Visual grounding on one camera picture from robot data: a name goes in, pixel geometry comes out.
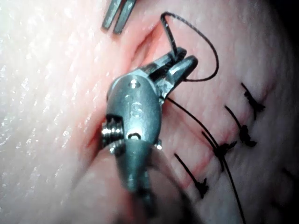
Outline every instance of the skin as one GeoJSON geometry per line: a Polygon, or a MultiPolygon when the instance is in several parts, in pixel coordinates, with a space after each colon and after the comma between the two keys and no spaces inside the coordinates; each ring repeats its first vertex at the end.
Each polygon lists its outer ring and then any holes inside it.
{"type": "MultiPolygon", "coordinates": [[[[113,158],[97,155],[97,130],[112,80],[170,50],[159,25],[164,11],[199,28],[220,59],[213,80],[182,83],[172,99],[202,121],[218,144],[238,140],[226,159],[247,223],[282,222],[282,210],[272,202],[285,208],[294,193],[282,168],[299,171],[298,66],[274,11],[257,0],[140,0],[115,36],[100,28],[109,2],[0,2],[0,223],[114,223],[131,212],[124,208],[128,195],[113,158]],[[266,106],[256,121],[241,82],[266,106]],[[249,127],[255,148],[239,141],[224,105],[249,127]]],[[[188,78],[209,76],[215,67],[209,46],[181,23],[170,20],[170,26],[177,45],[199,60],[188,78]]],[[[227,173],[200,126],[166,102],[160,138],[201,220],[241,223],[227,173]],[[204,199],[174,152],[199,181],[207,178],[204,199]]]]}

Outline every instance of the dark background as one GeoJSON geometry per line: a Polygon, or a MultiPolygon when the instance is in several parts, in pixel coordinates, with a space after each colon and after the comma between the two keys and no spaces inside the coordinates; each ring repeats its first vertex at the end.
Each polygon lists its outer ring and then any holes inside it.
{"type": "Polygon", "coordinates": [[[270,0],[296,48],[299,45],[298,0],[270,0]]]}
{"type": "MultiPolygon", "coordinates": [[[[299,53],[299,7],[298,0],[270,0],[278,12],[282,24],[287,30],[289,38],[294,46],[294,52],[299,53]]],[[[294,195],[292,201],[285,207],[275,204],[273,207],[283,214],[283,223],[299,224],[299,177],[290,177],[294,184],[294,195]]]]}

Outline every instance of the black suture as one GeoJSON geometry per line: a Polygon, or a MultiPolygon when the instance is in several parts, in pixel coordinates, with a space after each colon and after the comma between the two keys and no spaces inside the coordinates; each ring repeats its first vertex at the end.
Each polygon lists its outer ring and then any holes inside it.
{"type": "Polygon", "coordinates": [[[229,112],[229,114],[233,117],[233,119],[235,120],[235,122],[237,123],[237,125],[239,127],[239,130],[240,130],[239,137],[240,137],[241,142],[245,143],[245,145],[247,145],[249,147],[256,146],[256,142],[250,140],[251,137],[248,134],[247,125],[241,126],[240,122],[238,121],[237,117],[234,115],[234,113],[232,112],[232,110],[229,109],[226,105],[224,107],[229,112]]]}
{"type": "Polygon", "coordinates": [[[218,155],[225,154],[229,149],[233,148],[237,142],[233,142],[231,144],[224,143],[221,146],[219,146],[218,143],[216,142],[216,140],[214,139],[214,137],[208,131],[208,129],[203,125],[203,123],[201,123],[193,114],[191,114],[189,111],[187,111],[180,104],[175,102],[173,99],[171,99],[171,98],[167,98],[167,99],[170,102],[172,102],[174,105],[176,105],[179,109],[181,109],[186,114],[188,114],[193,120],[195,120],[196,123],[198,123],[205,130],[205,132],[209,135],[209,137],[210,137],[209,139],[211,139],[213,141],[213,144],[216,146],[216,149],[217,149],[217,150],[214,150],[214,154],[219,159],[219,162],[220,162],[220,165],[221,165],[221,170],[224,171],[224,166],[223,166],[223,163],[221,161],[221,157],[218,156],[218,155]]]}
{"type": "Polygon", "coordinates": [[[230,149],[232,149],[237,144],[237,141],[234,141],[230,144],[224,143],[220,146],[217,146],[217,145],[213,144],[213,142],[210,140],[210,138],[206,135],[205,132],[201,132],[201,133],[208,140],[210,145],[213,147],[214,155],[218,158],[220,165],[221,165],[221,172],[223,172],[224,171],[223,160],[225,159],[224,156],[230,149]]]}
{"type": "Polygon", "coordinates": [[[189,111],[187,111],[185,108],[183,108],[180,104],[178,104],[176,101],[174,101],[171,98],[167,98],[170,102],[172,102],[175,106],[177,106],[179,109],[181,109],[182,111],[184,111],[186,114],[188,114],[193,120],[196,121],[196,123],[198,123],[205,131],[206,133],[209,135],[209,137],[212,139],[213,143],[215,145],[218,146],[216,140],[214,139],[214,137],[211,135],[211,133],[208,131],[208,129],[193,115],[191,114],[189,111]]]}
{"type": "Polygon", "coordinates": [[[179,161],[179,163],[183,166],[183,168],[185,169],[185,171],[187,172],[187,174],[191,177],[193,183],[195,184],[196,189],[199,191],[201,199],[203,199],[204,195],[206,194],[206,192],[209,189],[209,186],[207,186],[207,184],[206,184],[206,178],[204,179],[204,181],[202,183],[200,183],[199,181],[197,181],[195,179],[195,177],[193,176],[193,174],[191,173],[191,171],[189,170],[189,168],[186,166],[186,164],[178,156],[178,154],[175,153],[174,156],[177,158],[177,160],[179,161]]]}
{"type": "MultiPolygon", "coordinates": [[[[239,210],[240,210],[240,214],[241,214],[241,217],[242,217],[242,220],[243,220],[243,223],[245,224],[246,221],[245,221],[245,217],[244,217],[244,213],[243,213],[243,210],[242,210],[242,207],[241,207],[241,203],[240,203],[240,200],[239,200],[239,196],[237,194],[237,191],[235,189],[235,184],[233,182],[233,178],[232,178],[232,175],[228,169],[228,165],[225,161],[225,158],[224,158],[224,155],[221,156],[221,153],[218,151],[218,149],[220,148],[220,146],[218,145],[218,143],[216,142],[216,140],[214,139],[214,137],[211,135],[211,133],[207,130],[207,128],[194,116],[192,115],[189,111],[187,111],[185,108],[183,108],[181,105],[179,105],[177,102],[175,102],[173,99],[171,98],[167,98],[170,102],[172,102],[174,105],[176,105],[178,108],[180,108],[182,111],[184,111],[186,114],[188,114],[192,119],[194,119],[206,132],[207,134],[210,136],[210,138],[206,135],[206,133],[203,132],[203,135],[205,136],[205,138],[209,141],[209,143],[211,144],[214,152],[217,152],[217,155],[219,156],[218,159],[221,163],[221,166],[225,166],[227,172],[228,172],[228,176],[229,176],[229,179],[231,181],[231,184],[233,186],[233,190],[234,190],[234,194],[235,194],[235,197],[236,197],[236,200],[237,200],[237,203],[238,203],[238,207],[239,207],[239,210]]],[[[231,147],[234,147],[236,144],[236,142],[233,142],[231,144],[227,144],[223,146],[224,147],[227,147],[228,150],[229,148],[231,147]]]]}
{"type": "Polygon", "coordinates": [[[264,105],[259,104],[251,95],[247,87],[244,85],[244,83],[241,83],[241,86],[245,89],[244,96],[247,98],[248,103],[253,109],[254,114],[254,120],[256,120],[256,114],[257,112],[262,112],[265,109],[264,105]]]}
{"type": "Polygon", "coordinates": [[[218,54],[217,54],[217,51],[214,47],[214,45],[210,42],[210,40],[202,33],[200,32],[195,26],[193,26],[191,23],[189,23],[187,20],[185,20],[184,18],[180,17],[179,15],[176,15],[174,13],[170,13],[170,12],[164,12],[161,14],[161,17],[160,17],[160,21],[165,29],[165,32],[166,32],[166,35],[169,39],[169,42],[170,42],[170,45],[171,45],[171,50],[172,50],[172,56],[173,56],[173,59],[175,60],[176,57],[177,57],[177,54],[178,54],[178,49],[177,49],[177,45],[175,43],[175,40],[174,40],[174,37],[173,37],[173,34],[171,32],[171,29],[169,27],[169,24],[167,23],[166,21],[166,16],[172,16],[173,18],[183,22],[184,24],[186,24],[188,27],[190,27],[192,30],[194,30],[200,37],[202,37],[207,43],[208,45],[210,46],[210,48],[212,49],[214,55],[215,55],[215,59],[216,59],[216,68],[215,68],[215,71],[212,75],[210,75],[209,77],[206,77],[206,78],[202,78],[202,79],[185,79],[184,81],[186,82],[204,82],[204,81],[207,81],[207,80],[210,80],[212,78],[214,78],[216,75],[217,75],[217,72],[219,70],[219,58],[218,58],[218,54]]]}
{"type": "MultiPolygon", "coordinates": [[[[208,136],[204,132],[202,132],[202,134],[204,135],[204,137],[206,138],[206,140],[210,143],[210,145],[214,149],[214,152],[217,151],[216,146],[212,143],[212,141],[208,138],[208,136]]],[[[240,199],[239,199],[239,196],[238,196],[238,192],[237,192],[237,190],[235,188],[235,183],[234,183],[233,177],[232,177],[232,175],[231,175],[231,173],[229,171],[228,164],[226,163],[225,157],[223,155],[221,157],[222,157],[221,160],[224,163],[225,169],[226,169],[226,171],[228,173],[230,182],[231,182],[233,190],[234,190],[235,198],[236,198],[237,203],[238,203],[238,207],[239,207],[239,211],[240,211],[240,214],[241,214],[241,217],[242,217],[242,221],[243,221],[244,224],[246,224],[244,212],[243,212],[243,209],[242,209],[242,206],[241,206],[241,202],[240,202],[240,199]]]]}

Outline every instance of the forceps tip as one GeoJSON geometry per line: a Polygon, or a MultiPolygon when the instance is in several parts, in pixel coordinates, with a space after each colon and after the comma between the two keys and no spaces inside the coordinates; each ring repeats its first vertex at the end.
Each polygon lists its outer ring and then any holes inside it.
{"type": "MultiPolygon", "coordinates": [[[[117,19],[116,25],[114,27],[113,32],[115,34],[121,34],[129,16],[131,15],[131,12],[135,6],[136,0],[126,0],[124,2],[124,5],[121,9],[120,15],[117,19]]],[[[104,21],[102,23],[102,27],[104,29],[109,29],[112,21],[121,5],[121,0],[112,0],[109,6],[109,9],[105,15],[104,21]]]]}

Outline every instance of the interrupted suture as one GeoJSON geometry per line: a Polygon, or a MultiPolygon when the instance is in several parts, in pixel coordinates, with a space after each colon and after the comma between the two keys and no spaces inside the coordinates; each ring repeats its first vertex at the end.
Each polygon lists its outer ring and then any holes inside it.
{"type": "Polygon", "coordinates": [[[248,134],[248,127],[247,125],[241,125],[240,122],[238,121],[237,117],[234,115],[234,113],[232,112],[231,109],[229,109],[226,105],[224,106],[224,108],[229,112],[229,114],[233,117],[233,119],[235,120],[236,124],[239,127],[239,137],[241,142],[243,142],[245,145],[249,146],[249,147],[254,147],[256,146],[256,142],[251,140],[251,137],[248,134]]]}
{"type": "Polygon", "coordinates": [[[206,194],[206,192],[209,189],[209,186],[207,186],[206,184],[206,178],[204,179],[204,181],[201,183],[199,181],[197,181],[195,179],[195,177],[193,176],[193,174],[191,173],[191,171],[188,169],[188,167],[185,165],[185,163],[181,160],[181,158],[178,156],[178,154],[174,154],[174,156],[177,158],[177,160],[179,161],[179,163],[183,166],[183,168],[185,169],[185,171],[187,172],[187,174],[191,177],[196,189],[199,191],[200,197],[201,199],[204,198],[204,195],[206,194]]]}
{"type": "Polygon", "coordinates": [[[245,89],[244,96],[247,98],[248,103],[253,109],[253,115],[254,115],[254,120],[256,120],[256,114],[257,112],[262,112],[265,109],[264,105],[259,104],[256,102],[256,100],[252,97],[251,93],[247,89],[247,87],[244,85],[244,83],[241,83],[241,86],[245,89]]]}

